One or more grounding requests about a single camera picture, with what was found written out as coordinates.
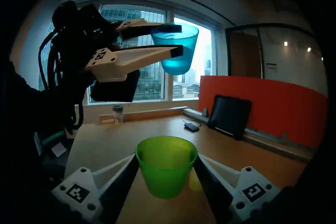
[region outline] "wooden desk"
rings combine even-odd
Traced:
[[[142,140],[170,135],[184,138],[199,153],[236,170],[253,166],[280,189],[294,185],[306,164],[244,141],[235,141],[203,125],[199,132],[184,129],[180,115],[131,121],[122,125],[85,124],[73,143],[66,176],[85,166],[91,171],[112,164],[135,151]],[[171,200],[153,197],[147,191],[140,170],[129,191],[118,223],[215,223],[202,191],[193,191],[187,183],[183,192]]]

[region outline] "window frame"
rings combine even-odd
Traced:
[[[184,9],[175,8],[166,4],[147,1],[147,0],[91,0],[91,1],[84,1],[78,3],[78,7],[85,6],[87,4],[95,5],[96,9],[100,12],[103,5],[133,5],[133,6],[141,6],[142,8],[156,8],[166,12],[166,23],[174,22],[174,17],[192,22],[204,28],[207,28],[211,31],[211,41],[212,41],[212,58],[211,58],[211,75],[217,75],[217,51],[216,51],[216,44],[215,44],[215,33],[216,31],[220,31],[220,28],[217,23],[208,18],[201,18],[196,14],[191,14],[194,11],[185,11]],[[181,101],[197,101],[199,98],[174,98],[173,99],[173,75],[170,75],[165,72],[164,74],[164,85],[161,85],[161,88],[164,89],[162,91],[164,96],[163,99],[157,100],[134,100],[132,103],[152,103],[157,104],[159,102],[175,102],[179,103]],[[89,88],[85,92],[85,97],[83,100],[83,105],[115,105],[115,104],[128,104],[131,103],[127,102],[98,102],[98,103],[91,103],[90,96],[89,96]]]

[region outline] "plastic cup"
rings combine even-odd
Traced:
[[[172,75],[181,75],[189,71],[198,38],[198,28],[189,24],[173,23],[182,26],[182,32],[154,33],[152,39],[155,45],[183,45],[183,55],[165,59],[161,62],[163,69]]]
[[[170,199],[183,189],[197,158],[197,149],[178,137],[152,137],[138,144],[136,157],[148,191]]]

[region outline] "orange partition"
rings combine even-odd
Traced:
[[[328,98],[312,89],[276,80],[236,76],[202,76],[198,110],[211,113],[216,95],[252,102],[247,127],[311,148],[324,137]]]

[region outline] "green cup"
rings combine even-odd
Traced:
[[[197,158],[197,149],[178,137],[151,137],[135,150],[148,191],[155,197],[170,199],[183,189]]]

